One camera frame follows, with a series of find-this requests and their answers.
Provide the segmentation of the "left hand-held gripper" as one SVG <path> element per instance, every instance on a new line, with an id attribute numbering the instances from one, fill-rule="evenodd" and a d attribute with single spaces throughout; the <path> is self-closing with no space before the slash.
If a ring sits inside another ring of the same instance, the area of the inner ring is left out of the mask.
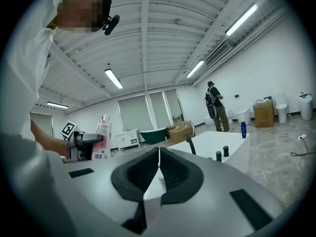
<path id="1" fill-rule="evenodd" d="M 72 161 L 86 160 L 83 144 L 97 143 L 103 140 L 103 135 L 85 133 L 79 129 L 77 124 L 71 121 L 66 122 L 61 130 L 61 135 L 69 144 L 69 159 Z"/>

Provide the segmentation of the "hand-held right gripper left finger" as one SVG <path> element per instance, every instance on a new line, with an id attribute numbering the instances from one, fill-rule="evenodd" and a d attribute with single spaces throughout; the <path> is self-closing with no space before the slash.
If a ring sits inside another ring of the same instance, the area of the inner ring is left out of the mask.
<path id="1" fill-rule="evenodd" d="M 158 169 L 158 149 L 107 160 L 63 163 L 48 153 L 57 195 L 74 237 L 153 237 L 144 193 Z"/>

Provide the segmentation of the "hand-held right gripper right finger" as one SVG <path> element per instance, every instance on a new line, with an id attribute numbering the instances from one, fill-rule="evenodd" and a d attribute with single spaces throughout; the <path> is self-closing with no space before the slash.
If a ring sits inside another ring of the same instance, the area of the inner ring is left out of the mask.
<path id="1" fill-rule="evenodd" d="M 161 148 L 167 191 L 148 237 L 271 237 L 282 204 L 264 187 L 227 165 Z"/>

